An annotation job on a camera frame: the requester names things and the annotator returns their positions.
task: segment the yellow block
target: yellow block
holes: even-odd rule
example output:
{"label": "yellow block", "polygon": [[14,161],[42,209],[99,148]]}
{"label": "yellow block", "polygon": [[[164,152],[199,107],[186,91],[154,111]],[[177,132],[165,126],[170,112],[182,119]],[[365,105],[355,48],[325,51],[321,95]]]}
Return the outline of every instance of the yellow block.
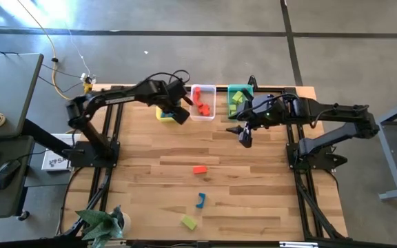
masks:
{"label": "yellow block", "polygon": [[196,228],[197,224],[195,220],[193,220],[191,217],[185,215],[182,219],[182,223],[185,224],[189,229],[194,230]]}
{"label": "yellow block", "polygon": [[166,122],[172,122],[174,119],[172,117],[163,117],[162,118],[162,110],[159,107],[156,107],[156,118],[160,122],[166,123]]}

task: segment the concrete floor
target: concrete floor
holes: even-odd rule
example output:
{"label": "concrete floor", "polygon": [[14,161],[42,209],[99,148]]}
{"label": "concrete floor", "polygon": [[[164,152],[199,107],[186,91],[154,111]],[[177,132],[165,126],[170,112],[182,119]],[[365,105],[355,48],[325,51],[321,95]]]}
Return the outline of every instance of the concrete floor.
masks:
{"label": "concrete floor", "polygon": [[[70,28],[80,30],[285,31],[279,0],[68,2],[23,1],[46,28],[65,28],[67,18]],[[287,0],[287,7],[294,32],[397,33],[397,0]],[[0,27],[37,26],[16,1],[0,0]],[[295,85],[285,37],[73,39],[101,82],[136,83],[154,72],[186,69],[191,83],[246,83],[254,74],[261,85]],[[60,70],[84,72],[70,37],[56,35],[52,40]],[[397,105],[397,39],[295,38],[295,48],[303,85],[313,85],[320,102],[370,104],[375,116]],[[40,52],[51,65],[50,44],[43,35],[0,34],[0,50]],[[41,76],[50,75],[42,68]],[[57,81],[62,88],[78,82],[59,74]],[[67,95],[80,92],[75,88]],[[49,132],[64,132],[64,103],[51,86],[38,81],[28,118]],[[336,123],[325,123],[326,130],[335,127]],[[397,244],[397,199],[378,199],[378,193],[394,189],[378,138],[345,141],[336,153],[349,159],[336,175],[350,237]],[[63,189],[31,189],[26,209],[32,216],[23,223],[0,219],[0,241],[53,236]]]}

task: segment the blue block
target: blue block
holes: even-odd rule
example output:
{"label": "blue block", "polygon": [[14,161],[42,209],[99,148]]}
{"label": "blue block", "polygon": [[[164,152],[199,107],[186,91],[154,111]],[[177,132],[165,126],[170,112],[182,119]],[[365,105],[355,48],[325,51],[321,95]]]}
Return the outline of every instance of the blue block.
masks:
{"label": "blue block", "polygon": [[201,197],[201,203],[197,204],[196,207],[197,208],[203,208],[204,204],[205,204],[205,193],[198,193],[198,196]]}
{"label": "blue block", "polygon": [[169,114],[165,114],[164,112],[162,112],[162,118],[169,118],[169,117],[173,117],[174,116],[174,114],[172,114],[172,113],[169,113]]}

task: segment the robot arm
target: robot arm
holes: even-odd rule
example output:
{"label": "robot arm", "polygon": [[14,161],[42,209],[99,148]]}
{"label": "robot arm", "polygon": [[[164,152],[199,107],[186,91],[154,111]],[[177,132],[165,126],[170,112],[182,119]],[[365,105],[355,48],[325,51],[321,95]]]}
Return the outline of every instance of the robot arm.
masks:
{"label": "robot arm", "polygon": [[299,156],[316,153],[324,147],[331,146],[349,138],[372,138],[379,131],[374,117],[367,111],[368,105],[346,106],[337,103],[321,104],[314,99],[298,97],[295,94],[280,96],[250,96],[244,106],[231,119],[245,121],[245,127],[232,127],[227,131],[238,134],[240,143],[252,146],[252,130],[275,125],[310,124],[315,127],[318,121],[346,122],[342,127],[328,132],[318,138],[304,138],[299,141]]}
{"label": "robot arm", "polygon": [[179,101],[184,99],[192,105],[192,101],[186,97],[187,91],[184,86],[185,83],[181,79],[169,84],[165,81],[146,79],[131,88],[114,88],[78,96],[66,105],[68,125],[83,132],[93,147],[96,158],[109,158],[114,155],[112,144],[107,137],[98,133],[90,122],[100,107],[140,101],[148,106],[156,105],[165,113],[172,113],[172,118],[183,124],[190,113],[179,105]]}

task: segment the computer mouse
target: computer mouse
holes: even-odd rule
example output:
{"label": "computer mouse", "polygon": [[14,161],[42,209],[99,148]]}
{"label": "computer mouse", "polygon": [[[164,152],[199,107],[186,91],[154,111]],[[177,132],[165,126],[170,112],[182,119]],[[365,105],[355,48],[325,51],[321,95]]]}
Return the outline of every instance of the computer mouse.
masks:
{"label": "computer mouse", "polygon": [[0,168],[0,189],[5,189],[13,180],[21,163],[17,159],[6,161]]}

